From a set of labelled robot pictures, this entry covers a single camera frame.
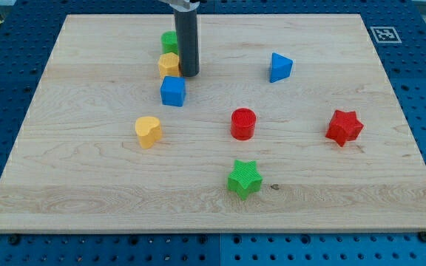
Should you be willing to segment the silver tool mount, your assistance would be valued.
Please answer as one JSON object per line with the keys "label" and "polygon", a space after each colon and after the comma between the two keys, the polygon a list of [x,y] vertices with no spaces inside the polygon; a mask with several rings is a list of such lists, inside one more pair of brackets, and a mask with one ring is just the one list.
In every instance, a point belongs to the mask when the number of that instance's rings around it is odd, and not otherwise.
{"label": "silver tool mount", "polygon": [[175,10],[196,10],[199,5],[199,0],[159,0]]}

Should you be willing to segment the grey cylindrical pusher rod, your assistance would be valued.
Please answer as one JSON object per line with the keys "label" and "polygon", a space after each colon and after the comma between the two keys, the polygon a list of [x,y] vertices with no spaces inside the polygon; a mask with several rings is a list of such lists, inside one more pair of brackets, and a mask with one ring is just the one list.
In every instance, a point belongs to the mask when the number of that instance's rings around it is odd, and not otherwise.
{"label": "grey cylindrical pusher rod", "polygon": [[174,10],[180,71],[184,77],[194,77],[200,71],[197,11]]}

